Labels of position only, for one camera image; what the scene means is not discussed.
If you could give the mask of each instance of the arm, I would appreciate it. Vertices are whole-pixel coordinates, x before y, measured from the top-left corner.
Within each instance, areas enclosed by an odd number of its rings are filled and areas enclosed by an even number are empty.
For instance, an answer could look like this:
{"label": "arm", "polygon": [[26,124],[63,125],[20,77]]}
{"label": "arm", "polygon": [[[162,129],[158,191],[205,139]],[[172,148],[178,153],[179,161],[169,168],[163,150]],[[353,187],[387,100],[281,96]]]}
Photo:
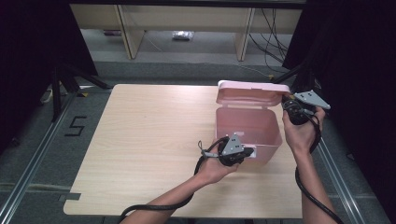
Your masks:
{"label": "arm", "polygon": [[[218,148],[217,147],[213,148],[211,152],[218,153]],[[209,158],[202,163],[201,168],[196,175],[194,175],[184,183],[178,185],[177,187],[167,191],[165,194],[154,199],[148,204],[168,205],[168,204],[180,203],[185,199],[187,199],[198,189],[201,189],[206,185],[219,182],[227,174],[236,171],[237,167],[238,164],[228,167],[221,164],[219,159]],[[132,212],[132,214],[129,215],[128,217],[126,217],[121,222],[121,224],[164,223],[170,216],[172,216],[174,212],[175,210],[169,210],[169,211],[137,210]]]}
{"label": "arm", "polygon": [[[318,117],[321,130],[324,115],[323,109],[317,108],[316,116]],[[315,141],[314,126],[311,122],[303,125],[293,125],[286,111],[283,112],[283,122],[285,124],[286,141],[297,162],[303,185],[316,199],[334,212],[332,203],[320,181],[312,156],[309,153],[309,148]],[[309,201],[304,194],[302,204],[304,223],[335,223],[331,217]]]}

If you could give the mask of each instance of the forearm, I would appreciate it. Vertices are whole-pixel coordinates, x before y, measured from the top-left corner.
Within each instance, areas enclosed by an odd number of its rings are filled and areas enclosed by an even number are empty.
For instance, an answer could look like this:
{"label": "forearm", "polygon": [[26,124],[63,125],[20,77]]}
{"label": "forearm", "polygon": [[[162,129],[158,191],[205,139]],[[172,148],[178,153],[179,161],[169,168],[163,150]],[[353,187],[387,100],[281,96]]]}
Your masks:
{"label": "forearm", "polygon": [[[169,205],[175,203],[181,203],[186,200],[189,196],[191,196],[195,191],[201,189],[206,185],[205,181],[198,175],[195,175],[188,179],[186,182],[180,184],[167,191],[165,194],[160,197],[154,199],[148,204],[155,205]],[[137,210],[132,212],[131,215],[126,217],[121,223],[122,224],[150,224],[150,223],[164,223],[175,210],[166,210],[166,211],[148,211],[148,210]]]}
{"label": "forearm", "polygon": [[[294,158],[297,162],[300,179],[304,187],[310,194],[312,194],[312,196],[314,196],[316,199],[318,199],[318,201],[323,203],[326,207],[334,212],[332,202],[327,196],[323,184],[320,181],[311,155],[294,154]],[[304,194],[302,197],[304,223],[334,223],[331,217],[329,217],[319,207],[312,203]]]}

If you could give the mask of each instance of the black curtain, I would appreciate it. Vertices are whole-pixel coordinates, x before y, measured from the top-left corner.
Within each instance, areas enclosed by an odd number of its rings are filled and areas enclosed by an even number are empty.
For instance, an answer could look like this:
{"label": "black curtain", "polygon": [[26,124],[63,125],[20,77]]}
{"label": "black curtain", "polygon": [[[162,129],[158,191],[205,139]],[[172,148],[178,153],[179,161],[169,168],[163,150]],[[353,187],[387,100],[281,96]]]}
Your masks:
{"label": "black curtain", "polygon": [[1,153],[39,105],[55,66],[97,72],[67,3],[1,0],[0,29]]}
{"label": "black curtain", "polygon": [[[307,11],[285,66],[307,55],[328,10]],[[396,2],[346,1],[316,75],[334,121],[390,221],[396,223]]]}

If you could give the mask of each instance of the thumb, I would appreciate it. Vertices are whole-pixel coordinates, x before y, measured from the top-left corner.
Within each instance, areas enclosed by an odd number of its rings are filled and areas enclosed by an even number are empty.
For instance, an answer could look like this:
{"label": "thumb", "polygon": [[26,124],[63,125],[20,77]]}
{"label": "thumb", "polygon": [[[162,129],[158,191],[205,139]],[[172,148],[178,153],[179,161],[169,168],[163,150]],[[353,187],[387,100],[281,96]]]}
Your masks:
{"label": "thumb", "polygon": [[283,123],[285,126],[290,126],[292,123],[289,118],[289,114],[286,110],[283,110],[283,117],[282,117]]}
{"label": "thumb", "polygon": [[232,173],[232,172],[235,172],[236,170],[238,170],[239,165],[240,165],[239,163],[236,163],[236,164],[228,167],[229,168],[229,173]]}

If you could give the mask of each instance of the metal bracket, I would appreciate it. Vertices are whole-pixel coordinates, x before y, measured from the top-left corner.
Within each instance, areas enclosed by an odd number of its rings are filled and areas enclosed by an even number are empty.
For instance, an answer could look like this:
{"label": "metal bracket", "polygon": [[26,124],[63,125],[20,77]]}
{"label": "metal bracket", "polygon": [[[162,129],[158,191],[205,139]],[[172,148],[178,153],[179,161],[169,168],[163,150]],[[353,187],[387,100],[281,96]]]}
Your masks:
{"label": "metal bracket", "polygon": [[320,96],[314,91],[296,92],[294,96],[301,102],[308,105],[317,105],[325,109],[330,109],[330,105],[327,104]]}
{"label": "metal bracket", "polygon": [[235,154],[235,153],[239,153],[239,152],[243,152],[243,151],[244,151],[244,147],[242,146],[238,135],[236,135],[234,133],[233,137],[230,138],[227,145],[223,149],[221,155],[226,156],[226,155],[231,155],[231,154]]}

